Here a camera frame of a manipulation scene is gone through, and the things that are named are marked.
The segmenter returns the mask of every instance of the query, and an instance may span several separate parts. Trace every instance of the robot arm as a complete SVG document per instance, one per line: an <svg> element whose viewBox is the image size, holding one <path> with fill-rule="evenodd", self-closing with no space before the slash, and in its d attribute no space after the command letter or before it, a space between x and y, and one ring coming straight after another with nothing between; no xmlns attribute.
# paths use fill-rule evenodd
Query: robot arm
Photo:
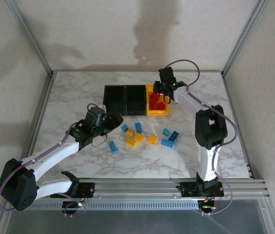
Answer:
<svg viewBox="0 0 275 234"><path fill-rule="evenodd" d="M186 91L187 85L183 81L177 82L171 67L160 69L159 76L160 81L154 83L154 92L168 96L169 103L174 100L183 105L188 111L196 113L195 137L200 145L200 168L196 174L195 185L190 189L187 188L187 190L189 196L210 196L220 184L212 165L214 164L214 168L217 167L219 148L214 161L213 155L216 146L222 144L227 136L225 119L193 99ZM220 105L212 107L224 113Z"/></svg>
<svg viewBox="0 0 275 234"><path fill-rule="evenodd" d="M79 180L69 172L62 172L60 179L44 182L40 186L37 181L57 163L91 144L94 137L108 134L122 122L120 114L106 114L103 109L92 107L85 119L73 124L54 144L22 161L9 160L0 178L0 195L18 211L47 195L74 195Z"/></svg>

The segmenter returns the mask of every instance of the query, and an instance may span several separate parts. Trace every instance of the yellow lego brick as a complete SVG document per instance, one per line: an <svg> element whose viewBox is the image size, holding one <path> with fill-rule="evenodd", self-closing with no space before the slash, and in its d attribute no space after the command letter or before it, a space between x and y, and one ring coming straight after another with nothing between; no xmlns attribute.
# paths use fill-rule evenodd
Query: yellow lego brick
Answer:
<svg viewBox="0 0 275 234"><path fill-rule="evenodd" d="M135 136L134 136L134 139L137 140L138 142L142 142L144 137L141 133L137 133Z"/></svg>
<svg viewBox="0 0 275 234"><path fill-rule="evenodd" d="M137 144L137 142L135 140L132 140L132 139L127 140L127 145L129 145L133 148L135 147L136 144Z"/></svg>
<svg viewBox="0 0 275 234"><path fill-rule="evenodd" d="M157 140L157 136L152 135L148 142L149 142L151 145L155 145L156 140Z"/></svg>
<svg viewBox="0 0 275 234"><path fill-rule="evenodd" d="M131 137L133 136L133 133L134 132L132 130L130 130L130 129L126 131L126 134L129 135L129 136L131 136Z"/></svg>

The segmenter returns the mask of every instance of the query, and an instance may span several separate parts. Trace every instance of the cable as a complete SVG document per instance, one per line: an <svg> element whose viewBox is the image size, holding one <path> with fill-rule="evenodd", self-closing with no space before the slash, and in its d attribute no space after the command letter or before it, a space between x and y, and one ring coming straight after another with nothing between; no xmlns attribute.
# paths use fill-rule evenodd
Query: cable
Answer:
<svg viewBox="0 0 275 234"><path fill-rule="evenodd" d="M202 101L199 100L197 97L195 97L193 94L191 94L191 92L188 92L188 95L190 97L192 97L195 101L197 101L199 104L203 105L204 107L207 107L208 109L212 110L213 112L217 113L219 116L221 116L222 118L224 118L226 121L228 121L232 125L232 127L234 128L234 131L235 131L235 135L234 135L234 137L230 141L228 141L226 143L223 143L223 144L220 144L220 145L217 145L215 147L214 154L212 156L212 171L214 171L214 174L219 178L219 180L221 180L224 184L226 184L226 186L230 190L230 194L231 194L229 203L223 209L221 209L221 210L219 210L219 211L217 211L215 213L210 213L210 215L216 215L216 214L218 214L218 213L226 210L231 205L231 203L233 201L233 191L232 191L231 186L222 177L220 177L219 174L215 170L216 153L217 153L217 151L218 151L218 149L220 147L228 145L228 144L231 144L237 138L238 129L235 126L235 124L228 117L226 117L224 114L222 114L221 112L219 112L216 109L212 108L211 106L208 106L207 104L202 103Z"/></svg>
<svg viewBox="0 0 275 234"><path fill-rule="evenodd" d="M165 68L170 67L172 64L175 64L175 63L177 63L177 62L190 62L190 63L193 64L193 65L196 67L196 69L197 69L198 75L197 75L196 80L194 80L194 82L192 82L192 83L190 83L189 85L186 86L186 91L188 91L188 88L189 88L191 85L195 84L195 83L198 81L198 79L199 79L199 77L200 77L200 69L199 69L198 65L197 65L195 62L193 62L193 61L191 61L191 60L188 60L188 59L179 59L179 60L173 61L173 62L169 63L167 66L165 66Z"/></svg>
<svg viewBox="0 0 275 234"><path fill-rule="evenodd" d="M106 139L105 139L103 142L101 142L100 144L96 145L96 146L93 145L93 140L94 140L94 139L92 139L92 142L91 142L92 147L98 147L99 145L101 145L101 144L103 144L105 141L107 141L107 135L105 135L105 136L106 136Z"/></svg>
<svg viewBox="0 0 275 234"><path fill-rule="evenodd" d="M55 146L53 146L52 148L48 149L47 151L45 151L44 153L42 153L41 155L39 155L38 157L36 157L34 160L30 160L22 165L20 165L18 168L16 168L14 171L11 172L11 174L8 175L8 177L4 180L4 182L1 184L0 186L0 196L1 196L1 193L3 191L3 188L6 186L7 182L19 171L21 170L22 168L34 163L34 162L37 162L39 160L41 160L42 158L44 158L45 156L49 155L50 153L52 153L54 150L56 150L62 143L64 143L66 141L66 139L68 138L69 136L69 132L70 130L72 129L72 127L77 124L76 123L73 123L72 125L70 125L70 127L68 128L68 130L66 131L65 133L65 136L64 138L60 141L60 143L57 143ZM4 211L4 212L11 212L11 211L14 211L15 208L12 208L12 209L6 209L2 206L1 204L1 201L0 201L0 210Z"/></svg>
<svg viewBox="0 0 275 234"><path fill-rule="evenodd" d="M66 198L69 198L69 199L71 199L73 202L71 202L71 203L69 203L66 207L65 207L65 209L64 209L64 215L66 216L66 214L67 214L67 209L68 209L68 207L70 207L72 204L74 204L74 202L75 203L77 203L80 207L83 207L84 208L84 212L82 212L82 213L80 213L80 214L71 214L70 215L70 217L76 217L76 216L80 216L80 215L84 215L85 213L87 213L87 210L88 210L88 208L87 208L87 206L84 206L81 202L79 202L77 199L75 199L75 198L73 198L73 197L71 197L71 196L69 196L69 195L66 195L66 194L63 194L63 193L57 193L58 195L61 195L61 196L64 196L64 197L66 197Z"/></svg>
<svg viewBox="0 0 275 234"><path fill-rule="evenodd" d="M90 110L90 106L95 106L95 107L98 107L98 105L96 105L95 103L89 103L88 105L87 105L87 110L89 111Z"/></svg>
<svg viewBox="0 0 275 234"><path fill-rule="evenodd" d="M163 95L163 101L164 101L166 104L170 104L170 103L171 103L171 98L170 98L169 96Z"/></svg>

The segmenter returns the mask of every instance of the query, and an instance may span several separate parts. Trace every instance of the lego brick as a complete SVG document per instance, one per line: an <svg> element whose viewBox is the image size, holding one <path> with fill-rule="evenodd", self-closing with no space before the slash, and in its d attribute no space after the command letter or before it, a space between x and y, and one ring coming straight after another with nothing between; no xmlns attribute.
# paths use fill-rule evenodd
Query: lego brick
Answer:
<svg viewBox="0 0 275 234"><path fill-rule="evenodd" d="M160 102L160 103L158 103L158 105L157 105L157 109L158 109L158 110L161 110L161 111L164 110L165 107L166 107L166 104L163 103L163 102Z"/></svg>
<svg viewBox="0 0 275 234"><path fill-rule="evenodd" d="M114 154L118 154L118 149L117 149L117 147L116 147L114 141L110 141L110 142L109 142L109 147L110 147L110 149L112 150L112 152L113 152Z"/></svg>
<svg viewBox="0 0 275 234"><path fill-rule="evenodd" d="M151 138L149 139L148 142L149 142L151 145L155 145L156 140L157 140L157 136L151 135Z"/></svg>
<svg viewBox="0 0 275 234"><path fill-rule="evenodd" d="M174 141L176 140L177 136L178 136L178 132L174 131L174 132L172 133L172 135L169 137L168 140L174 142Z"/></svg>
<svg viewBox="0 0 275 234"><path fill-rule="evenodd" d="M168 136L169 133L170 133L170 131L169 131L168 129L166 129L166 128L164 128L164 129L162 130L162 134L164 134L165 136Z"/></svg>
<svg viewBox="0 0 275 234"><path fill-rule="evenodd" d="M125 133L129 129L129 127L128 127L128 125L125 124L121 127L121 129Z"/></svg>
<svg viewBox="0 0 275 234"><path fill-rule="evenodd" d="M157 110L157 103L152 104L152 110Z"/></svg>
<svg viewBox="0 0 275 234"><path fill-rule="evenodd" d="M135 126L136 126L136 131L137 131L137 133L143 133L143 130L142 130L142 125L141 125L141 123L135 123L134 124Z"/></svg>
<svg viewBox="0 0 275 234"><path fill-rule="evenodd" d="M134 136L134 139L137 140L138 142L142 142L144 137L141 133L137 133L135 136Z"/></svg>
<svg viewBox="0 0 275 234"><path fill-rule="evenodd" d="M168 146L168 147L170 147L170 148L172 148L174 142L173 142L173 141L170 141L170 140L167 140L167 139L162 139L162 140L161 140L161 144L162 144L162 145L165 145L165 146Z"/></svg>
<svg viewBox="0 0 275 234"><path fill-rule="evenodd" d="M126 131L126 134L129 135L129 136L131 136L131 137L133 136L133 133L134 133L134 132L133 132L132 130L130 130L130 129L128 129L128 130Z"/></svg>
<svg viewBox="0 0 275 234"><path fill-rule="evenodd" d="M137 144L137 142L135 140L132 140L132 139L128 139L126 143L127 143L127 145L129 145L129 146L131 146L133 148Z"/></svg>
<svg viewBox="0 0 275 234"><path fill-rule="evenodd" d="M160 98L160 94L156 94L154 92L151 94L151 99L158 101L159 98Z"/></svg>

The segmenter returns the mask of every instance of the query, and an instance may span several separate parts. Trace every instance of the marble surface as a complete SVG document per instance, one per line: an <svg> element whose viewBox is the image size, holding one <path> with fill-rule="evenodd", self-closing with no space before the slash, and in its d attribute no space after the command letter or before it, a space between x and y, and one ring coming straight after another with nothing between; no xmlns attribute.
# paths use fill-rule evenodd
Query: marble surface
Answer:
<svg viewBox="0 0 275 234"><path fill-rule="evenodd" d="M190 83L196 78L193 72L175 72L177 80ZM43 117L35 152L59 139L69 125L85 117L86 106L93 102L102 105L105 85L152 84L159 80L157 72L58 72L47 108ZM224 113L232 118L231 109L220 73L202 73L200 80L192 86L192 92L205 103L220 104ZM98 147L85 147L82 151L57 164L46 176L70 171L77 177L92 178L183 178L195 177L199 169L199 147L195 140L195 114L180 104L170 104L169 115L165 117L124 117L123 124L135 131L134 123L141 122L144 141L135 148L126 145L129 138L120 127L108 135L105 143ZM234 130L228 126L227 140ZM160 144L163 128L180 133L174 147ZM148 143L151 135L157 135L155 146ZM101 143L96 138L93 143ZM113 140L119 153L113 154L108 142ZM248 178L248 169L239 139L222 147L217 170L224 178Z"/></svg>

